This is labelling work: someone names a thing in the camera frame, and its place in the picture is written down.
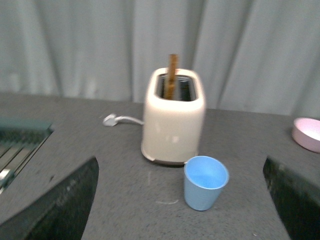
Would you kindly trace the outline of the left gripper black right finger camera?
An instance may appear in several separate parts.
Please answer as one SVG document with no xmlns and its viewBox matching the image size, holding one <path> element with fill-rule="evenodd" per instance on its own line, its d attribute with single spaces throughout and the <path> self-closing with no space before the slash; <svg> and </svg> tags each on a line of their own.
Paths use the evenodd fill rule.
<svg viewBox="0 0 320 240">
<path fill-rule="evenodd" d="M 320 238 L 320 188 L 268 156 L 263 166 L 267 189 L 292 240 Z"/>
</svg>

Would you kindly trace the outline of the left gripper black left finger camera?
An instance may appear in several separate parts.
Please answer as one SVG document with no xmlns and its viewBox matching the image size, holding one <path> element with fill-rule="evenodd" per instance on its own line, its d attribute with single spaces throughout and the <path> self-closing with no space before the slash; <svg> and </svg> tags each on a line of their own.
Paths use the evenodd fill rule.
<svg viewBox="0 0 320 240">
<path fill-rule="evenodd" d="M 2 240 L 80 240 L 94 202 L 99 164 L 91 157 L 0 226 Z"/>
</svg>

